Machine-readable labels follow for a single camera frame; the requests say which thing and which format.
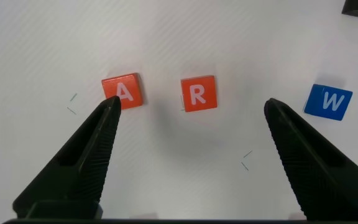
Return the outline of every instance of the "white letter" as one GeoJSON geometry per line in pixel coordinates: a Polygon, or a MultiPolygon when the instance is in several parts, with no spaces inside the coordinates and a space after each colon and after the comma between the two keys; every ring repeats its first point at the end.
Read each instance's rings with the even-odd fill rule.
{"type": "Polygon", "coordinates": [[[129,93],[127,87],[123,84],[123,83],[118,83],[117,86],[117,96],[120,99],[126,99],[128,98],[130,101],[134,101],[134,98],[132,97],[132,95],[129,93]]]}
{"type": "Polygon", "coordinates": [[[333,96],[331,97],[331,99],[328,100],[328,92],[326,92],[324,94],[324,105],[323,108],[327,109],[329,107],[329,105],[331,104],[331,102],[333,103],[333,111],[336,111],[339,108],[339,105],[341,105],[342,100],[345,98],[345,96],[341,96],[339,101],[336,102],[336,93],[333,94],[333,96]]]}
{"type": "Polygon", "coordinates": [[[204,98],[201,97],[202,94],[204,94],[204,87],[202,85],[192,85],[190,86],[190,96],[191,96],[191,104],[196,104],[196,99],[198,99],[200,102],[205,103],[206,101],[204,98]]]}

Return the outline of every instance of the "orange letter tile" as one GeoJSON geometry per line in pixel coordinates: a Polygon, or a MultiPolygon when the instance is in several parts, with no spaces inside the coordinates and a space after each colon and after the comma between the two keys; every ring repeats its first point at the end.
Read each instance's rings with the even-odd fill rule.
{"type": "Polygon", "coordinates": [[[213,75],[181,80],[181,91],[186,112],[218,107],[213,75]]]}
{"type": "Polygon", "coordinates": [[[119,96],[122,110],[143,105],[136,73],[102,80],[102,86],[106,98],[119,96]]]}

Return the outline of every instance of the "white background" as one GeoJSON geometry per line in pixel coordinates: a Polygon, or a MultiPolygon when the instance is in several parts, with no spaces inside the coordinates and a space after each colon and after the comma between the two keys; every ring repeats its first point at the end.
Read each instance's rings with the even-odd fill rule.
{"type": "Polygon", "coordinates": [[[343,4],[0,1],[0,223],[104,99],[101,80],[131,72],[146,104],[122,112],[104,218],[299,213],[263,105],[284,101],[358,164],[358,18],[343,4]],[[181,111],[180,79],[202,75],[218,108],[181,111]],[[354,92],[343,121],[302,113],[317,79],[354,92]]]}

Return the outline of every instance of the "blue letter tile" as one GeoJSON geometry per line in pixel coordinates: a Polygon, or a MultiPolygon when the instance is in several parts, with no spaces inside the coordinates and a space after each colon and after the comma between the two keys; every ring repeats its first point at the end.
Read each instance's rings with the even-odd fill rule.
{"type": "Polygon", "coordinates": [[[314,84],[305,113],[342,121],[353,92],[314,84]]]}

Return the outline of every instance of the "letter a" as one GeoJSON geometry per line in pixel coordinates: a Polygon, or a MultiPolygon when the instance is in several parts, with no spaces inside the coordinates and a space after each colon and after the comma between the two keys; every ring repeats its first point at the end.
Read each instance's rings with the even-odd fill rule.
{"type": "Polygon", "coordinates": [[[134,101],[134,98],[132,97],[131,93],[129,93],[127,87],[123,83],[118,83],[117,85],[117,96],[120,99],[128,98],[129,101],[134,101]]]}

